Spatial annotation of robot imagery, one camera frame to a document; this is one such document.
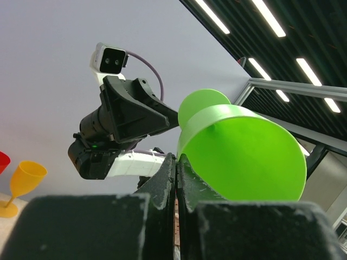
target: ceiling light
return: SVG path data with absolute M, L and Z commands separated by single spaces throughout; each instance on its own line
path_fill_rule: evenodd
M 289 98 L 283 93 L 282 90 L 277 89 L 276 93 L 283 99 L 283 101 L 289 102 Z
M 297 58 L 297 62 L 299 63 L 300 67 L 303 69 L 304 73 L 309 77 L 312 84 L 315 86 L 321 86 L 322 83 L 319 81 L 309 64 L 305 61 L 304 58 Z
M 228 28 L 222 23 L 222 21 L 215 15 L 215 13 L 208 7 L 208 5 L 203 0 L 195 0 L 195 2 L 200 5 L 200 7 L 206 12 L 206 14 L 215 22 L 215 24 L 223 31 L 225 34 L 230 34 Z
M 260 73 L 260 75 L 263 76 L 263 78 L 265 80 L 271 80 L 271 78 L 269 77 L 269 75 L 267 75 L 267 73 L 265 72 L 265 70 L 263 70 L 260 65 L 255 61 L 255 59 L 253 58 L 249 58 L 248 59 L 249 62 L 254 66 L 254 68 Z
M 329 99 L 328 97 L 326 97 L 324 100 L 333 112 L 336 112 L 336 113 L 341 112 L 341 110 L 338 108 L 338 106 L 332 99 Z
M 310 156 L 310 153 L 304 149 L 304 147 L 298 142 L 299 146 L 300 146 L 300 149 L 302 151 L 302 153 L 305 155 L 305 156 Z
M 270 10 L 266 6 L 266 4 L 262 0 L 252 0 L 252 2 L 258 8 L 258 10 L 263 15 L 263 17 L 265 18 L 266 22 L 270 25 L 270 27 L 275 32 L 275 34 L 278 37 L 285 37 L 286 33 L 283 31 L 282 27 L 277 22 L 275 17 L 272 15 L 272 13 L 270 12 Z

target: metal bar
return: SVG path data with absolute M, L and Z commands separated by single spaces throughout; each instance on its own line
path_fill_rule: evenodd
M 254 87 L 251 83 L 249 83 L 249 80 L 245 86 L 245 89 L 241 92 L 241 94 L 237 97 L 235 102 L 233 102 L 233 105 L 240 106 L 244 103 L 244 101 L 248 98 L 250 93 L 253 91 Z
M 328 153 L 328 150 L 326 149 L 325 145 L 318 144 L 315 146 L 310 156 L 306 158 L 306 165 L 307 165 L 306 180 L 309 179 L 309 177 L 312 175 L 312 173 L 315 171 L 315 169 L 320 164 L 320 162 L 324 159 L 327 153 Z
M 337 227 L 334 229 L 335 233 L 337 234 L 337 237 L 340 238 L 341 235 L 343 234 L 343 232 L 345 232 L 346 230 L 346 226 L 342 223 L 340 223 L 340 221 L 337 223 Z
M 295 93 L 299 95 L 314 96 L 317 98 L 332 98 L 347 102 L 347 88 L 332 87 L 332 86 L 314 86 L 307 83 L 297 83 L 289 81 L 272 80 L 266 81 L 263 79 L 251 78 L 248 81 L 253 87 L 266 88 L 272 90 L 282 90 L 284 92 Z
M 290 133 L 292 134 L 292 136 L 294 136 L 295 138 L 299 138 L 299 139 L 304 140 L 304 141 L 306 141 L 306 142 L 310 142 L 310 143 L 312 143 L 312 144 L 314 144 L 314 145 L 319 145 L 319 144 L 324 145 L 325 148 L 326 148 L 327 150 L 329 150 L 329 151 L 331 151 L 331 152 L 334 152 L 334 153 L 337 153 L 337 154 L 340 154 L 340 155 L 342 155 L 342 156 L 347 157 L 347 151 L 344 151 L 344 150 L 341 150 L 341 149 L 339 149 L 339 148 L 337 148 L 337 147 L 334 147 L 334 146 L 325 144 L 325 143 L 320 142 L 320 141 L 318 141 L 318 140 L 311 139 L 311 138 L 309 138 L 309 137 L 307 137 L 307 136 L 304 136 L 304 135 L 295 133 L 295 132 L 293 132 L 293 131 L 289 131 L 289 132 L 290 132 Z
M 341 246 L 341 249 L 342 249 L 342 251 L 347 255 L 347 250 L 346 250 L 346 248 Z

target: green plastic cup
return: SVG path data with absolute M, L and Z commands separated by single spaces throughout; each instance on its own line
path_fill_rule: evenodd
M 306 160 L 284 128 L 222 93 L 201 89 L 178 111 L 177 156 L 230 200 L 298 200 L 306 182 Z

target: yellow wine glass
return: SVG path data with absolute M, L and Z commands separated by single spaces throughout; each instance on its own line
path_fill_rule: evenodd
M 11 218 L 17 215 L 18 208 L 12 203 L 13 200 L 33 191 L 46 175 L 46 168 L 37 162 L 21 161 L 11 178 L 11 199 L 0 201 L 0 217 Z

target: red cup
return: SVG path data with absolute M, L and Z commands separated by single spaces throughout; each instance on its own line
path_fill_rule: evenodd
M 6 167 L 10 164 L 11 159 L 0 151 L 0 174 L 6 169 Z

